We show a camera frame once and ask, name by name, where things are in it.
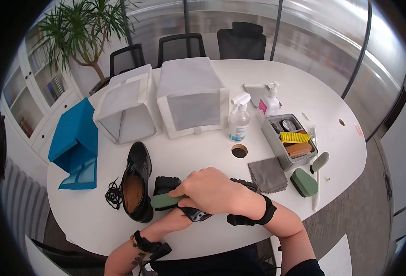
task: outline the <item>blue fabric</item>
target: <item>blue fabric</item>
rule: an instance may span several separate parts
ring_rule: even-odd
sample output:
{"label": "blue fabric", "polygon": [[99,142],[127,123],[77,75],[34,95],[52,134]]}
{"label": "blue fabric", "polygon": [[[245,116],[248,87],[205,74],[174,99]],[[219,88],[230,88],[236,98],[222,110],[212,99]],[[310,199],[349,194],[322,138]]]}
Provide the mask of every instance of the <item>blue fabric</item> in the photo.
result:
{"label": "blue fabric", "polygon": [[88,190],[96,184],[97,157],[80,165],[59,185],[59,190]]}
{"label": "blue fabric", "polygon": [[57,124],[48,159],[67,173],[97,157],[98,129],[93,113],[93,106],[85,98],[62,114]]}
{"label": "blue fabric", "polygon": [[70,174],[59,189],[96,187],[98,129],[93,122],[93,113],[93,106],[85,98],[60,117],[48,153],[50,162]]}

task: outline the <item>spray bottle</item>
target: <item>spray bottle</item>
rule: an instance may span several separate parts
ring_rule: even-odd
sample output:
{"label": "spray bottle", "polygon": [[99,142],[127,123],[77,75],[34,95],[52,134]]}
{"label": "spray bottle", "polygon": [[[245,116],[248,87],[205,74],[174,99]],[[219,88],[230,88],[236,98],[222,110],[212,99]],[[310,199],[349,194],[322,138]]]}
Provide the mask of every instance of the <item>spray bottle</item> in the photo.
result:
{"label": "spray bottle", "polygon": [[263,122],[266,117],[275,116],[280,108],[280,101],[277,99],[277,87],[279,83],[274,81],[273,84],[274,86],[269,90],[269,93],[261,96],[258,104],[257,116],[260,122]]}
{"label": "spray bottle", "polygon": [[249,93],[243,93],[231,100],[233,108],[229,115],[228,137],[232,141],[241,141],[246,136],[247,127],[251,119],[251,115],[247,111],[250,99]]}

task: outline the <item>potted plant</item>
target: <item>potted plant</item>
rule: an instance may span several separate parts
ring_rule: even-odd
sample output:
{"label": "potted plant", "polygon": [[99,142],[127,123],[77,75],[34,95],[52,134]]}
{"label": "potted plant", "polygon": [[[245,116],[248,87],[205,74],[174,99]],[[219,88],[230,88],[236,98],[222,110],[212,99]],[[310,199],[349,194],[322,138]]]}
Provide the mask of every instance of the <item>potted plant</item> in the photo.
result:
{"label": "potted plant", "polygon": [[71,5],[60,3],[47,12],[38,25],[45,41],[43,48],[50,69],[57,72],[59,64],[62,70],[66,70],[70,60],[81,66],[93,67],[100,78],[94,91],[109,82],[109,77],[103,75],[98,65],[104,44],[110,42],[112,35],[121,40],[126,37],[126,30],[134,33],[132,21],[122,11],[133,10],[132,6],[137,6],[128,0],[110,1],[74,0]]}

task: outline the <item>white bookshelf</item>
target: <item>white bookshelf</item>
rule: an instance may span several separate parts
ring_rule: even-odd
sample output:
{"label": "white bookshelf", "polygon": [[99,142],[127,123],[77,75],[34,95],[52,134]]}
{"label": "white bookshelf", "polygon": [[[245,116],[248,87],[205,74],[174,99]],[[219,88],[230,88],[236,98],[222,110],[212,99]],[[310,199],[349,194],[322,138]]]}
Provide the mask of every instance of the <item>white bookshelf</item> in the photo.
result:
{"label": "white bookshelf", "polygon": [[35,23],[10,65],[1,97],[1,107],[17,130],[13,136],[23,139],[40,158],[60,116],[83,98],[69,71],[50,68],[45,42]]}

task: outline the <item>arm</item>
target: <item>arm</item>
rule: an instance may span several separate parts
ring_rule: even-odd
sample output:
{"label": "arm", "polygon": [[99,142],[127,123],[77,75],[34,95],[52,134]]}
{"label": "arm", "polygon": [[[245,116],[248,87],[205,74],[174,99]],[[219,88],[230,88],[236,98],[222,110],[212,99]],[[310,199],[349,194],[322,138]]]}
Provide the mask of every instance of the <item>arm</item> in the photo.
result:
{"label": "arm", "polygon": [[[264,205],[264,208],[262,207],[261,201],[264,201],[263,197],[249,189],[246,190],[242,196],[242,201],[248,202],[248,204],[240,206],[237,212],[250,219],[261,219],[266,207],[266,205]],[[272,219],[263,227],[280,240],[282,251],[281,275],[285,275],[300,262],[315,259],[316,257],[306,229],[297,214],[277,202],[273,201],[272,203],[277,207],[277,210]]]}
{"label": "arm", "polygon": [[[253,220],[263,217],[266,210],[264,198],[240,183],[231,181],[216,168],[192,172],[170,196],[186,194],[180,207],[194,207],[210,214],[228,213],[246,216]],[[273,202],[277,207],[272,219],[264,226],[277,236],[282,248],[281,275],[302,261],[314,259],[309,237],[301,219],[288,208]]]}
{"label": "arm", "polygon": [[[140,236],[150,242],[158,242],[168,233],[187,228],[192,221],[178,208],[140,231]],[[145,257],[131,240],[111,252],[105,263],[105,276],[126,276]]]}

